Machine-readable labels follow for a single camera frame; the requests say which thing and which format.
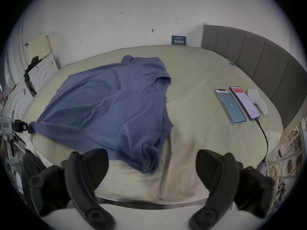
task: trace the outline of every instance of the gray headboard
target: gray headboard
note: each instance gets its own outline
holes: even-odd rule
[[[233,61],[270,98],[285,128],[307,94],[307,72],[272,41],[248,31],[205,25],[202,48]]]

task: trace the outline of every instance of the black cable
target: black cable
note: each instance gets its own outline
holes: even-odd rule
[[[261,127],[259,120],[258,120],[257,118],[256,118],[255,120],[256,120],[256,123],[257,123],[257,124],[259,125],[259,127],[261,128],[261,130],[262,130],[262,132],[263,132],[263,134],[264,134],[264,138],[266,139],[266,142],[267,142],[267,153],[266,153],[265,157],[264,157],[263,160],[262,160],[263,162],[266,162],[267,155],[268,155],[268,151],[269,151],[268,138],[267,138],[267,136],[266,136],[266,134],[265,134],[263,128]]]

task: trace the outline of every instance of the dark blue sign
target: dark blue sign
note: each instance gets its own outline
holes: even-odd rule
[[[172,44],[186,46],[186,36],[172,36]]]

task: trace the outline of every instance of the phone screen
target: phone screen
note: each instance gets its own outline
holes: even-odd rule
[[[251,99],[241,87],[230,87],[230,89],[239,100],[250,120],[260,117],[260,113],[256,109],[255,105],[251,102]]]
[[[228,90],[215,90],[233,124],[246,121],[239,105]]]

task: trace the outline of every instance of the beige bedsheet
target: beige bedsheet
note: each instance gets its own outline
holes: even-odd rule
[[[29,105],[26,122],[36,121],[68,75],[109,63],[121,62],[125,55],[159,57],[171,76],[166,106],[174,127],[163,147],[161,163],[154,175],[142,174],[122,161],[110,161],[105,179],[96,195],[121,201],[156,203],[186,202],[208,197],[195,170],[199,149],[224,155],[234,154],[244,166],[256,167],[266,154],[266,141],[255,121],[232,125],[214,94],[216,88],[240,86],[258,88],[238,67],[214,52],[185,46],[163,45],[124,48],[69,64],[59,70]],[[267,134],[269,152],[278,143],[283,128],[279,113],[260,91],[268,107],[259,121]],[[59,165],[71,149],[39,134],[24,134],[41,158]]]

